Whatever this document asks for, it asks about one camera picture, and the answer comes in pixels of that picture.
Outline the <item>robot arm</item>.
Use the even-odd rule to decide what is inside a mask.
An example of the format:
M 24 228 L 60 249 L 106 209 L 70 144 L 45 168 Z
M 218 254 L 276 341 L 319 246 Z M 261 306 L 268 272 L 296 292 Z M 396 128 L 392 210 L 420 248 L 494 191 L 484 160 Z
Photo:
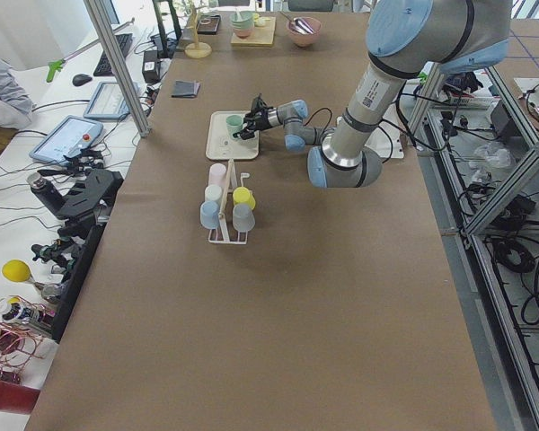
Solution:
M 367 140 L 406 81 L 428 62 L 446 75 L 498 64 L 508 53 L 511 9 L 509 1 L 382 1 L 368 22 L 367 70 L 337 127 L 304 126 L 302 100 L 273 108 L 256 98 L 234 137 L 245 140 L 282 126 L 287 150 L 309 150 L 307 170 L 315 187 L 365 187 L 382 170 Z

